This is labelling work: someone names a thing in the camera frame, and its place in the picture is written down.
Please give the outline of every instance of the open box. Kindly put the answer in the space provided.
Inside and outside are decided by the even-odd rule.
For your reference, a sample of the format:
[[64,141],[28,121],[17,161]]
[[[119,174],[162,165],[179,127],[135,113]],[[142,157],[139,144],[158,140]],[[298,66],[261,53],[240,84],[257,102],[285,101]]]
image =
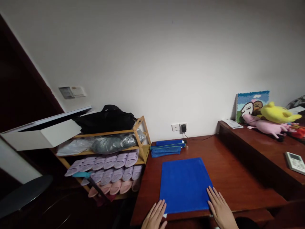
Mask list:
[[53,148],[78,135],[81,127],[73,121],[85,115],[92,106],[35,121],[0,135],[17,151]]

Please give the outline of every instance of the wall socket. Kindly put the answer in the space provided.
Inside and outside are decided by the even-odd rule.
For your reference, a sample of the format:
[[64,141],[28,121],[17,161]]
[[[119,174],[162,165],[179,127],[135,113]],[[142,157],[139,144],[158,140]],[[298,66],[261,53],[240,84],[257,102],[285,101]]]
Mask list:
[[186,125],[186,130],[187,130],[187,123],[186,122],[182,122],[182,123],[179,123],[179,129],[180,131],[182,132],[182,128],[181,128],[181,125],[185,124]]
[[172,130],[173,130],[173,131],[180,130],[179,124],[172,124]]

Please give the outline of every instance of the pink plush toy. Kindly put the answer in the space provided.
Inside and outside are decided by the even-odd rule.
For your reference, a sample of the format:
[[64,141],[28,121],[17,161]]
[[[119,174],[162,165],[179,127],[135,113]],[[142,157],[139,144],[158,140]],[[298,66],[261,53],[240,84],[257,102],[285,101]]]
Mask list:
[[259,117],[252,116],[250,114],[244,114],[243,119],[245,120],[245,123],[250,125],[248,126],[248,129],[257,128],[264,134],[273,135],[277,139],[279,138],[277,135],[283,135],[281,134],[282,131],[288,131],[283,124],[261,120]]

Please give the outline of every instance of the blue towel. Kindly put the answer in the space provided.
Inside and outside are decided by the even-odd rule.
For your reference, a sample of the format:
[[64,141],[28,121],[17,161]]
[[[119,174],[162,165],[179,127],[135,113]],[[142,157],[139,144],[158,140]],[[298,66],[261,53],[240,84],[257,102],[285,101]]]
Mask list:
[[161,148],[161,149],[152,149],[152,157],[160,157],[171,154],[180,154],[181,147],[170,147],[170,148]]
[[201,158],[164,162],[160,199],[167,204],[165,213],[209,209],[209,185],[213,186]]
[[171,147],[185,147],[185,143],[176,143],[176,144],[161,145],[161,146],[151,146],[150,149],[164,149],[164,148],[171,148]]
[[182,140],[158,141],[158,142],[156,142],[156,145],[157,146],[172,145],[172,144],[177,144],[177,143],[183,143],[183,142],[182,142]]

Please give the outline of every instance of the power adapter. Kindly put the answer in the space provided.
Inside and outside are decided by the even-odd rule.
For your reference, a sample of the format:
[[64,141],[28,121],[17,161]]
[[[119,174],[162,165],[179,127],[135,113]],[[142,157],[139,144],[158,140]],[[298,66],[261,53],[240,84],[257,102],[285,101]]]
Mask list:
[[182,130],[183,133],[186,132],[186,124],[182,124],[181,125],[181,130]]

